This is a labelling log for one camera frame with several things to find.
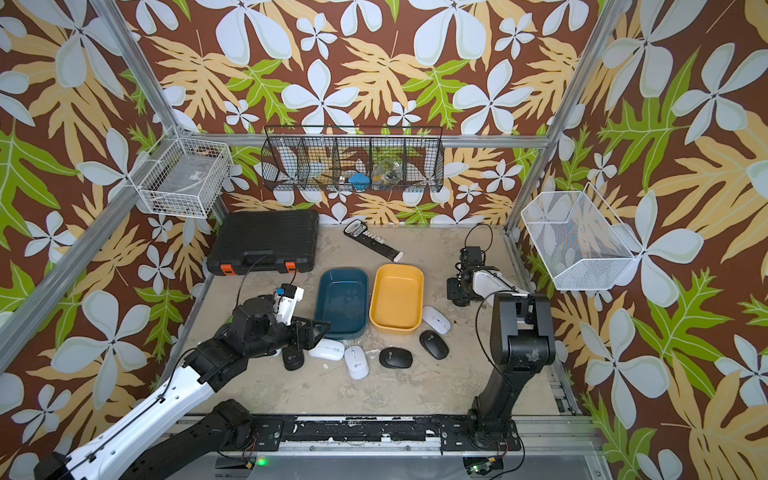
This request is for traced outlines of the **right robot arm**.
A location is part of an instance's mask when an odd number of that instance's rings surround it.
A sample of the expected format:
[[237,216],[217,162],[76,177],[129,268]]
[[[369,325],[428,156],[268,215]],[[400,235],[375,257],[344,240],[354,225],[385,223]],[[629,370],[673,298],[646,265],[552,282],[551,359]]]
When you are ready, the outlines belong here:
[[489,450],[512,446],[513,407],[526,384],[554,362],[556,349],[548,297],[515,286],[485,258],[479,246],[460,250],[457,273],[447,280],[447,298],[459,307],[477,301],[492,309],[489,340],[480,345],[492,373],[467,421],[473,448]]

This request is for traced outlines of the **black mouse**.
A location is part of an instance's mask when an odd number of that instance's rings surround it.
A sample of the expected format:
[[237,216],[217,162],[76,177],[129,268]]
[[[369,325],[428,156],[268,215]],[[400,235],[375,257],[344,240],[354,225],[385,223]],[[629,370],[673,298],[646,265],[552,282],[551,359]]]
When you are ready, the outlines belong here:
[[413,356],[404,348],[387,347],[380,351],[379,363],[387,369],[409,369],[413,364]]
[[300,347],[284,347],[281,354],[283,366],[289,372],[297,371],[304,365],[305,355]]
[[419,341],[426,352],[436,360],[443,360],[449,355],[449,348],[442,337],[433,330],[423,331]]

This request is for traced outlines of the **teal plastic storage box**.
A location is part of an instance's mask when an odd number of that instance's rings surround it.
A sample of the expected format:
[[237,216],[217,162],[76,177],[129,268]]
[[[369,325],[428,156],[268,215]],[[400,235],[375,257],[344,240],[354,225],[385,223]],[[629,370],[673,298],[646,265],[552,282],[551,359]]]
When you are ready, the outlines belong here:
[[314,318],[330,324],[326,338],[354,340],[368,320],[368,276],[357,268],[326,271],[319,283]]

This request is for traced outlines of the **yellow plastic storage box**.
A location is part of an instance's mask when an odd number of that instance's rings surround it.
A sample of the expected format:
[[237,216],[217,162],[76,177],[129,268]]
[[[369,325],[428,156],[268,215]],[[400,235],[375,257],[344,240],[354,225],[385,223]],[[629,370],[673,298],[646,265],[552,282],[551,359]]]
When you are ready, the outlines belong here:
[[422,321],[424,274],[411,265],[390,263],[375,276],[369,318],[390,334],[411,334]]

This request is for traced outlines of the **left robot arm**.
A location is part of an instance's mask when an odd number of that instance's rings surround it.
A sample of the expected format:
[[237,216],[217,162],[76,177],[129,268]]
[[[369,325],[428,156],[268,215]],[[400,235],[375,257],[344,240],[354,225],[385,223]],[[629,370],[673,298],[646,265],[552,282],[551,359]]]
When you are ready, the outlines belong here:
[[250,360],[278,350],[311,350],[327,321],[295,317],[298,297],[261,295],[235,307],[232,321],[187,351],[166,382],[104,433],[68,455],[54,453],[33,469],[35,479],[118,479],[192,408],[243,373]]

